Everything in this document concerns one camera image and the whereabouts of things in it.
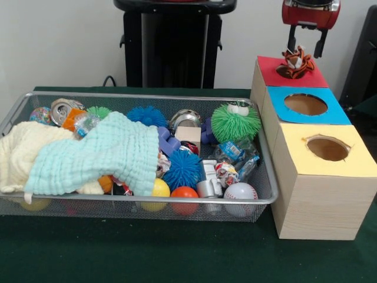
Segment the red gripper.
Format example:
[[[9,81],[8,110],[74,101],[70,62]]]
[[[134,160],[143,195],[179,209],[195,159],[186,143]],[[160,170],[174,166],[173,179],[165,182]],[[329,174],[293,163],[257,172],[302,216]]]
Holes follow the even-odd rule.
[[[340,1],[283,1],[282,20],[284,24],[291,25],[287,49],[290,52],[295,51],[297,25],[313,27],[321,32],[313,56],[321,58],[328,29],[335,25],[340,8]]]

